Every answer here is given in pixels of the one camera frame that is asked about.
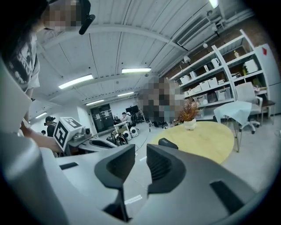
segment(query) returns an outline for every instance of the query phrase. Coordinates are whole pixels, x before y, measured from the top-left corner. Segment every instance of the robot vacuum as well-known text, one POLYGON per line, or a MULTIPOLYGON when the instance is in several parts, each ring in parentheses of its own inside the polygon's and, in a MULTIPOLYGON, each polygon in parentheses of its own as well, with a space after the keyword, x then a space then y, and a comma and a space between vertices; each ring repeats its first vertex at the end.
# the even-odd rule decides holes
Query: robot vacuum
POLYGON ((125 138, 127 138, 127 141, 132 140, 132 136, 131 136, 131 133, 129 131, 124 131, 123 135, 124 135, 125 138))
POLYGON ((137 131, 137 129, 135 127, 131 127, 130 133, 131 133, 133 138, 139 136, 139 132, 137 131))

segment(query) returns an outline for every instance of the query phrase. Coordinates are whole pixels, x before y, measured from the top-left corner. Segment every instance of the potted plant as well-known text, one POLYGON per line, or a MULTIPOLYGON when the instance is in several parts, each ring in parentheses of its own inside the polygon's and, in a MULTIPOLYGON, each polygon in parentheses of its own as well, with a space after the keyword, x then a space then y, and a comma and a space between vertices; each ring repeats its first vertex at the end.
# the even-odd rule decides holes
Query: potted plant
POLYGON ((193 101, 192 98, 187 100, 183 109, 180 112, 178 120, 180 123, 184 123, 184 127, 187 130, 194 130, 197 126, 195 117, 198 114, 198 104, 193 101))

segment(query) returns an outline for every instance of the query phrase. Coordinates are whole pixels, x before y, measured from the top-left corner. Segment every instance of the shelf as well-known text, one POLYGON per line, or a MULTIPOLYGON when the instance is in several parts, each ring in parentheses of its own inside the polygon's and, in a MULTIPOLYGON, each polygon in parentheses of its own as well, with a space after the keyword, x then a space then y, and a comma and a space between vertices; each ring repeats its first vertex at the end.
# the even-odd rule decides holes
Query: shelf
POLYGON ((197 95, 197 94, 201 94, 201 93, 206 92, 206 91, 210 91, 210 90, 216 89, 216 88, 218 88, 218 87, 222 87, 222 86, 224 86, 224 85, 228 85, 229 83, 230 83, 230 82, 228 81, 228 82, 225 82, 225 83, 223 83, 223 84, 220 84, 220 85, 218 85, 218 86, 216 86, 216 87, 210 87, 210 88, 208 88, 208 89, 206 89, 206 90, 202 90, 202 91, 200 91, 200 92, 197 92, 197 93, 194 93, 194 94, 192 94, 192 95, 189 95, 187 98, 192 97, 192 96, 197 95))
POLYGON ((201 59, 192 63, 187 68, 184 68, 182 71, 180 71, 179 73, 177 73, 176 75, 171 77, 169 80, 178 80, 182 76, 190 73, 191 71, 194 71, 194 70, 198 69, 199 67, 202 67, 202 66, 206 65, 207 63, 211 62, 211 60, 215 57, 216 57, 215 51, 212 51, 212 52, 208 53, 207 55, 205 55, 204 57, 202 57, 201 59))
POLYGON ((200 106, 198 106, 198 108, 211 106, 211 105, 218 105, 218 104, 223 104, 223 103, 233 102, 233 101, 234 101, 234 98, 230 98, 230 99, 226 99, 226 100, 222 100, 222 101, 218 101, 218 102, 208 103, 207 105, 200 105, 200 106))
POLYGON ((240 56, 239 58, 231 60, 230 62, 227 63, 227 66, 233 67, 233 66, 236 66, 238 64, 244 63, 244 62, 250 60, 254 54, 255 53, 253 51, 251 51, 251 52, 249 52, 249 53, 247 53, 243 56, 240 56))
POLYGON ((267 94, 267 90, 261 90, 256 93, 256 95, 267 94))
POLYGON ((201 80, 203 80, 203 79, 205 79, 205 78, 207 78, 209 76, 212 76, 212 75, 218 73, 219 70, 222 70, 222 69, 223 69, 223 66, 221 65, 221 66, 219 66, 217 68, 214 68, 214 69, 212 69, 212 70, 210 70, 208 72, 205 72, 204 74, 199 75, 195 79, 191 79, 188 83, 180 85, 180 88, 184 88, 184 87, 187 87, 188 85, 191 85, 191 84, 194 84, 196 82, 199 82, 199 81, 201 81, 201 80))
POLYGON ((246 76, 241 76, 241 77, 239 77, 239 78, 237 78, 237 79, 232 79, 232 80, 233 80, 233 82, 236 82, 236 81, 240 81, 240 80, 243 80, 243 79, 246 79, 246 78, 249 78, 249 77, 258 75, 258 74, 260 74, 260 73, 263 73, 263 71, 262 71, 262 70, 259 70, 259 71, 257 71, 257 72, 250 73, 250 74, 248 74, 248 75, 246 75, 246 76))
POLYGON ((239 48, 244 40, 244 35, 241 35, 237 38, 234 38, 230 42, 227 42, 223 46, 219 47, 218 50, 222 55, 225 55, 228 52, 234 51, 235 49, 239 48))

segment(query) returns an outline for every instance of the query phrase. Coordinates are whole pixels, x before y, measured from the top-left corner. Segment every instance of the white shelving unit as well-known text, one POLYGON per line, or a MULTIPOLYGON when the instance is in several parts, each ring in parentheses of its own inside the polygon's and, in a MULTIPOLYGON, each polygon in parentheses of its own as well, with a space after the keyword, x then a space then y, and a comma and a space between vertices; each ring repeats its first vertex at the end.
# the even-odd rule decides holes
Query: white shelving unit
MULTIPOLYGON (((208 103, 206 105, 200 105, 199 108, 206 107, 206 108, 204 108, 204 110, 208 109, 207 111, 209 113, 204 115, 202 118, 198 118, 198 120, 212 120, 213 116, 214 116, 213 109, 215 109, 218 105, 236 101, 237 95, 236 95, 235 86, 238 85, 242 80, 244 80, 244 82, 246 82, 246 79, 250 78, 252 76, 263 76, 263 77, 265 76, 265 74, 264 74, 265 72, 264 72, 262 66, 260 66, 261 62, 259 62, 258 57, 256 56, 256 50, 255 50, 252 42, 247 37, 247 35, 243 32, 243 30, 240 30, 240 32, 241 32, 241 35, 239 37, 231 40, 228 43, 225 43, 223 46, 221 46, 219 48, 217 48, 215 45, 212 46, 212 50, 213 50, 212 52, 209 52, 203 58, 192 63, 187 68, 183 69, 182 71, 180 71, 179 73, 174 75, 172 78, 170 78, 170 80, 177 81, 184 75, 188 75, 190 72, 195 71, 195 70, 203 67, 204 65, 210 63, 212 59, 214 59, 214 58, 219 59, 219 61, 220 61, 219 67, 214 68, 208 72, 205 72, 204 74, 199 75, 195 79, 191 79, 188 83, 184 83, 184 84, 180 85, 181 89, 186 89, 186 88, 189 88, 190 86, 199 85, 200 82, 206 81, 208 78, 214 77, 218 73, 223 72, 225 74, 225 78, 226 78, 225 83, 218 85, 216 87, 210 87, 208 89, 194 93, 187 97, 187 98, 189 98, 189 97, 193 97, 193 96, 198 96, 202 93, 204 93, 204 94, 211 93, 211 92, 215 91, 214 89, 219 90, 219 87, 223 88, 223 86, 230 86, 231 98, 223 100, 223 101, 208 103), (229 62, 225 62, 224 55, 234 52, 234 50, 236 50, 240 47, 243 47, 246 53, 229 62), (256 71, 251 74, 247 74, 247 75, 239 77, 237 79, 233 79, 232 75, 231 75, 231 68, 235 67, 237 65, 242 65, 246 61, 251 60, 251 59, 255 60, 255 62, 257 63, 257 65, 259 67, 259 71, 256 71)), ((264 86, 268 89, 266 77, 263 80, 264 80, 264 86)), ((268 93, 267 90, 262 90, 258 93, 258 95, 267 94, 267 93, 268 93)))

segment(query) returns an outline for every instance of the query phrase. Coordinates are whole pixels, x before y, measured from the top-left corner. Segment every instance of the yellow tabletop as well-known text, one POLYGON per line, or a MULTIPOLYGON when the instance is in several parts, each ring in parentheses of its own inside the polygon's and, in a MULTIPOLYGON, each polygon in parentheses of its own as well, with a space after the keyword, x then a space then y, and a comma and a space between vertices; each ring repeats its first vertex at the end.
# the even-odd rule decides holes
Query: yellow tabletop
POLYGON ((197 122, 193 131, 184 125, 175 126, 158 134, 150 143, 166 138, 176 144, 179 150, 203 156, 221 164, 231 153, 234 146, 232 131, 225 125, 215 122, 197 122))

